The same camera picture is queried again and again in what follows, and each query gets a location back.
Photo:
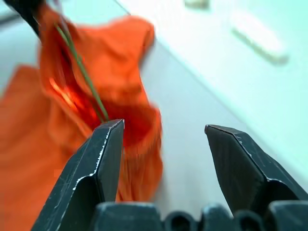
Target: green stem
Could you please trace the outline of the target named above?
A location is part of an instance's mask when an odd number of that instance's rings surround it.
[[[77,62],[77,65],[79,66],[80,71],[81,71],[83,77],[85,78],[88,86],[91,89],[91,92],[92,92],[92,95],[93,95],[94,99],[96,100],[98,106],[100,107],[100,110],[102,111],[105,119],[108,121],[109,120],[108,113],[107,113],[107,111],[106,111],[106,109],[105,109],[105,107],[104,107],[104,105],[103,105],[103,103],[102,103],[102,101],[101,101],[97,91],[95,90],[95,88],[93,86],[93,83],[92,83],[92,81],[91,81],[91,79],[90,79],[90,77],[89,77],[89,75],[88,75],[88,73],[86,71],[85,66],[83,65],[83,63],[81,61],[80,56],[77,54],[77,51],[76,51],[76,49],[74,47],[74,44],[73,44],[72,40],[70,39],[70,36],[69,36],[69,39],[68,39],[68,36],[65,35],[64,31],[62,31],[61,28],[58,25],[56,25],[56,28],[57,28],[58,32],[60,33],[61,37],[63,38],[63,40],[65,41],[65,43],[67,44],[67,46],[69,47],[69,49],[71,50],[71,52],[73,53],[73,56],[74,56],[74,58],[75,58],[75,60]],[[96,111],[97,116],[103,122],[103,118],[101,118],[101,115],[100,115],[100,113],[97,112],[97,108],[95,106],[94,106],[94,110]]]

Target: blurred object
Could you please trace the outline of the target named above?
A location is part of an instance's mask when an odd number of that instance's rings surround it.
[[[0,29],[2,26],[20,19],[22,19],[22,17],[19,14],[11,12],[3,13],[0,15]]]
[[[53,0],[53,3],[54,3],[54,5],[55,5],[55,7],[56,7],[57,13],[58,13],[59,16],[60,16],[60,19],[61,19],[61,26],[62,26],[63,30],[65,31],[65,33],[66,33],[67,35],[69,35],[69,37],[71,37],[70,34],[69,34],[69,31],[68,31],[68,27],[67,27],[66,21],[65,21],[65,19],[64,19],[64,14],[63,14],[63,9],[62,9],[62,3],[61,3],[61,1],[60,1],[60,0]]]
[[[191,8],[207,8],[210,0],[184,0],[185,6]]]
[[[86,231],[95,206],[116,200],[123,133],[124,120],[120,119],[94,130],[68,160],[33,231]]]
[[[4,0],[4,2],[16,10],[20,16],[39,34],[39,26],[36,19],[38,10],[44,0]]]
[[[45,5],[39,13],[39,69],[18,67],[0,101],[2,213],[8,230],[29,230],[68,159],[100,125],[91,91],[55,28],[61,26],[59,15]],[[110,119],[125,120],[116,200],[149,200],[162,176],[162,129],[138,65],[154,28],[133,16],[101,28],[68,27]]]
[[[233,12],[231,24],[236,35],[271,62],[281,64],[287,61],[286,46],[253,15],[244,11]]]

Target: orange cloth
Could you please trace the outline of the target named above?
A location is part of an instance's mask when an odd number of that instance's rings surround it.
[[[67,160],[100,122],[79,68],[40,11],[39,69],[17,68],[0,101],[1,224],[29,230]],[[147,201],[162,176],[161,119],[142,86],[138,64],[154,40],[148,22],[123,17],[108,26],[69,29],[110,119],[125,120],[117,201]]]

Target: white table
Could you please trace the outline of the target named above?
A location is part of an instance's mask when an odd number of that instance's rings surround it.
[[[308,2],[210,0],[200,11],[182,0],[118,1],[154,24],[158,40],[192,77],[308,191]],[[286,65],[269,63],[231,33],[229,18],[238,9],[282,38],[290,51]]]

